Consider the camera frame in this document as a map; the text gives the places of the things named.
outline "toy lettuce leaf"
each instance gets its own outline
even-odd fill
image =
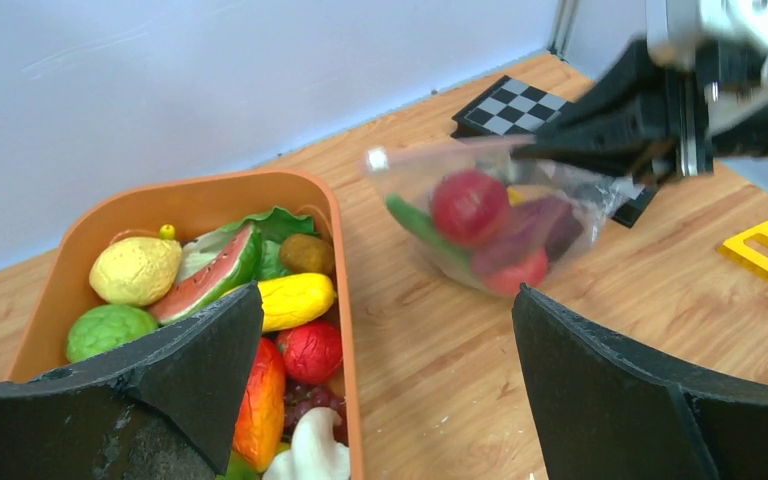
[[[281,263],[279,252],[281,244],[271,240],[263,242],[263,256],[260,259],[260,266],[257,269],[258,280],[271,280],[273,278],[286,277],[293,272],[287,270],[287,267]]]
[[[278,249],[287,237],[295,233],[319,236],[314,230],[312,216],[293,215],[282,207],[272,207],[269,211],[248,215],[241,220],[223,225],[184,245],[181,267],[178,269],[175,283],[186,280],[213,261],[248,222],[254,223],[263,235],[264,246],[261,263],[268,263],[269,265],[262,266],[258,272],[258,278],[261,280],[263,279],[260,278],[260,274],[271,276],[277,275],[279,272],[277,267],[280,265],[280,260],[277,258]]]

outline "toy apple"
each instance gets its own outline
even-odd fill
[[[498,179],[477,169],[444,177],[431,196],[431,219],[451,243],[464,248],[492,240],[508,224],[508,190]]]

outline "wooden table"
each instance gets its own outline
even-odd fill
[[[504,73],[567,98],[589,84],[549,55]],[[546,478],[511,302],[429,273],[358,163],[373,145],[446,138],[450,117],[495,78],[274,162],[322,176],[340,199],[368,478]],[[768,383],[768,284],[714,251],[766,219],[768,194],[718,165],[712,178],[661,192],[632,230],[610,223],[597,248],[543,291],[675,356]],[[0,272],[0,379],[51,260]]]

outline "toy lemon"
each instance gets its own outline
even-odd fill
[[[90,270],[90,286],[107,303],[144,307],[172,288],[183,252],[174,228],[155,237],[129,237],[104,249]]]

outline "toy lime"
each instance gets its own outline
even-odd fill
[[[157,330],[145,310],[129,305],[102,305],[81,315],[66,336],[66,358],[80,362]]]
[[[129,237],[108,246],[90,270],[90,286],[107,303],[144,307],[172,288],[183,255],[175,229],[164,225],[159,238]]]

